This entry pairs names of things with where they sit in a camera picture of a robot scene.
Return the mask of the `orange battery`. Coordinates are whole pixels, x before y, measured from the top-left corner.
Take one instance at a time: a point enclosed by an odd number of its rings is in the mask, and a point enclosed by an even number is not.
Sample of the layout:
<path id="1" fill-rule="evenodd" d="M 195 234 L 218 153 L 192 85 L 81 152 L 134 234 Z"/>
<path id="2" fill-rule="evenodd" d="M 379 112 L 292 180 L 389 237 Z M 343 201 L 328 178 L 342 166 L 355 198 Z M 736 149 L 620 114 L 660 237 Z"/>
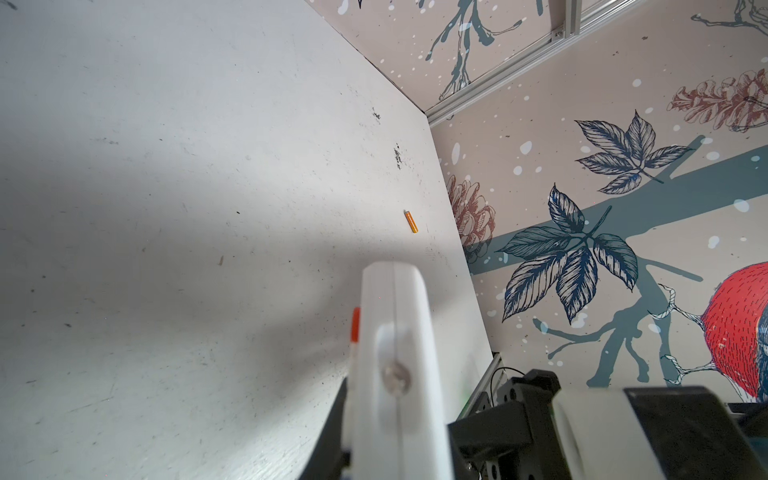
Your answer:
<path id="1" fill-rule="evenodd" d="M 410 228 L 411 232 L 414 233 L 414 234 L 418 233 L 419 229 L 418 229 L 418 226 L 417 226 L 417 224 L 416 224 L 416 222 L 415 222 L 411 212 L 410 211 L 405 211 L 404 212 L 404 216 L 406 218 L 406 221 L 407 221 L 407 223 L 409 225 L 409 228 Z"/>

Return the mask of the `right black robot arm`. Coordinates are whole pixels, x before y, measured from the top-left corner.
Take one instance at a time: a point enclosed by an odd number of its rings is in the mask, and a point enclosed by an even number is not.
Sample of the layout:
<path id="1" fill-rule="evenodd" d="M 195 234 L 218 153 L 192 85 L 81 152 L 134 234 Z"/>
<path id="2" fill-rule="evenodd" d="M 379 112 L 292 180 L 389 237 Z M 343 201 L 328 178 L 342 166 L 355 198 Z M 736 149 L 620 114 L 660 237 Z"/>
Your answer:
<path id="1" fill-rule="evenodd" d="M 571 390 L 555 373 L 485 387 L 449 426 L 459 479 L 764 479 L 767 407 L 710 390 Z"/>

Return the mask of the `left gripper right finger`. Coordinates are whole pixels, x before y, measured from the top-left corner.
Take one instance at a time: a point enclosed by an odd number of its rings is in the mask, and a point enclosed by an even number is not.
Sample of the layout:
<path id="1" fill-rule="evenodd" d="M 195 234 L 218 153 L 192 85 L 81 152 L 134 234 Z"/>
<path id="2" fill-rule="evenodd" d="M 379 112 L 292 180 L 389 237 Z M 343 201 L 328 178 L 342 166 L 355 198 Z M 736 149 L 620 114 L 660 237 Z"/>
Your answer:
<path id="1" fill-rule="evenodd" d="M 451 460 L 453 466 L 453 473 L 455 480 L 473 480 L 474 471 L 467 464 L 464 457 L 461 454 L 460 449 L 457 447 L 453 440 L 449 441 Z"/>

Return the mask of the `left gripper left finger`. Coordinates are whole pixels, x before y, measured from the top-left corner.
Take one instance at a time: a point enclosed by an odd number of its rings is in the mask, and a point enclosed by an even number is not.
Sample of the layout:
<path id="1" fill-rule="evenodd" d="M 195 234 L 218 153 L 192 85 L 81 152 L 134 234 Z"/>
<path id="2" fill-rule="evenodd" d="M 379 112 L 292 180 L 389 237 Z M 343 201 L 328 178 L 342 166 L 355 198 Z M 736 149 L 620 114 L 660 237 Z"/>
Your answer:
<path id="1" fill-rule="evenodd" d="M 347 378 L 342 380 L 331 410 L 299 480 L 339 480 L 345 465 L 342 425 L 347 397 Z"/>

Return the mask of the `white remote control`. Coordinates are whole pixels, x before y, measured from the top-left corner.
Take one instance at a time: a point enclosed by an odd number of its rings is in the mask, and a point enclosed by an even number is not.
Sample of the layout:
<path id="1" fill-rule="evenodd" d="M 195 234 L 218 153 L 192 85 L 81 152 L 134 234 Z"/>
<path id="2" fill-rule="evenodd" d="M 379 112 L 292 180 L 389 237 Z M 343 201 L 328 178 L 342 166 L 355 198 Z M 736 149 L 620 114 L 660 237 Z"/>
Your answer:
<path id="1" fill-rule="evenodd" d="M 344 479 L 455 476 L 428 295 L 413 265 L 363 270 L 341 451 Z"/>

